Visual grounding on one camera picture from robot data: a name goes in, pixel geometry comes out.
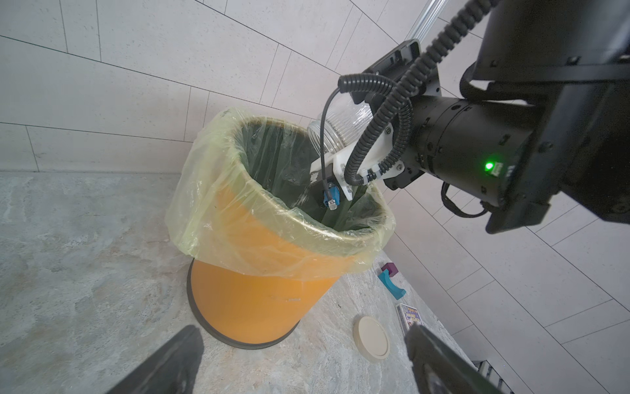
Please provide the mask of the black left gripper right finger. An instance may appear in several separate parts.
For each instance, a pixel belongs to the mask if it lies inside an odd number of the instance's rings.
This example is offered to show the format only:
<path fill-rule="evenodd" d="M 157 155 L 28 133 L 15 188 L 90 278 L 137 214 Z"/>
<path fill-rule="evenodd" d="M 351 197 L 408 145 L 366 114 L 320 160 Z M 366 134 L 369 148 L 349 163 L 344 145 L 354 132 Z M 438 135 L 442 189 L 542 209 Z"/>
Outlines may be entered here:
<path fill-rule="evenodd" d="M 500 393 L 425 326 L 413 325 L 405 344 L 419 393 Z"/>

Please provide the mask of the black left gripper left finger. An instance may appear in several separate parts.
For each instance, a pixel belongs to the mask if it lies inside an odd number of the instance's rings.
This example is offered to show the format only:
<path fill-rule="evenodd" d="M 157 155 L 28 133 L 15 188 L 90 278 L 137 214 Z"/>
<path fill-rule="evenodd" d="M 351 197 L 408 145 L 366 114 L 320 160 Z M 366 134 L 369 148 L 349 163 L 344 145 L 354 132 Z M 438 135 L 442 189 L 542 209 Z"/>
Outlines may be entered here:
<path fill-rule="evenodd" d="M 203 351 L 200 329 L 187 325 L 108 394 L 192 393 Z"/>

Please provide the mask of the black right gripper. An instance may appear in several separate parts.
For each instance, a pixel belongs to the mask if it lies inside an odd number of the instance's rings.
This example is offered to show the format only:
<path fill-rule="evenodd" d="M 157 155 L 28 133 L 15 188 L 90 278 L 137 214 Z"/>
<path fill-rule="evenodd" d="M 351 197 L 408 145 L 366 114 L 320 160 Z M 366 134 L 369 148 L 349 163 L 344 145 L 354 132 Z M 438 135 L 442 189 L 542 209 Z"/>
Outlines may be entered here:
<path fill-rule="evenodd" d="M 368 67 L 365 72 L 387 77 L 394 82 L 399 82 L 405 72 L 410 68 L 416 58 L 421 55 L 420 42 L 417 39 L 409 39 L 404 41 L 387 55 L 380 58 L 372 66 Z M 421 88 L 417 88 L 410 98 L 412 104 L 412 128 L 407 148 L 401 157 L 403 169 L 396 177 L 384 180 L 389 190 L 404 189 L 412 182 L 421 177 L 424 172 L 420 167 L 418 153 L 418 133 L 422 121 L 420 121 L 420 98 L 423 96 L 441 96 L 441 86 L 438 70 L 434 69 L 428 77 L 428 80 Z"/>

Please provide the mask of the cream jar lid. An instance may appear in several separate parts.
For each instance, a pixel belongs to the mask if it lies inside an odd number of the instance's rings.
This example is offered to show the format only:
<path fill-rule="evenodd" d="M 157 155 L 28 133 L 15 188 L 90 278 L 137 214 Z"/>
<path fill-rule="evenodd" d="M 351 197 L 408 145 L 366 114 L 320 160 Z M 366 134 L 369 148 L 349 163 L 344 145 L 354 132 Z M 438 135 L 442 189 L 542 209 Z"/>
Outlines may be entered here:
<path fill-rule="evenodd" d="M 390 354 L 390 340 L 385 328 L 371 316 L 361 316 L 353 326 L 354 343 L 367 360 L 377 363 Z"/>

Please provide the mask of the ribbed glass oatmeal jar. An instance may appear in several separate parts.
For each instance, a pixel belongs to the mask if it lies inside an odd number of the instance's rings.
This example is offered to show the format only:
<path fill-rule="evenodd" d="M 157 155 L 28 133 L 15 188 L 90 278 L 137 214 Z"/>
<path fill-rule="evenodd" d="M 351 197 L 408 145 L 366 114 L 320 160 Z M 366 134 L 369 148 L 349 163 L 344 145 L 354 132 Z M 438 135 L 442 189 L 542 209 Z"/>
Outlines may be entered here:
<path fill-rule="evenodd" d="M 334 154 L 354 144 L 372 121 L 367 103 L 355 104 L 350 94 L 335 93 L 324 121 L 324 153 Z"/>

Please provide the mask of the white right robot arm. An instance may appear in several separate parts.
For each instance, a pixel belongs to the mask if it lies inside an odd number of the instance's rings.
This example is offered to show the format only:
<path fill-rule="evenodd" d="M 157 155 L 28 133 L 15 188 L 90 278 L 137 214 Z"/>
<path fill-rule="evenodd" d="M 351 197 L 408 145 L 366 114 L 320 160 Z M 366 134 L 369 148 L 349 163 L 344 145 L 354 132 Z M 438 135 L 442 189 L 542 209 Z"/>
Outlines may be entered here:
<path fill-rule="evenodd" d="M 539 224 L 559 192 L 629 221 L 626 1 L 470 1 L 428 47 L 407 40 L 336 93 L 371 113 L 338 148 L 311 127 L 325 208 L 430 175 L 479 199 L 490 234 Z"/>

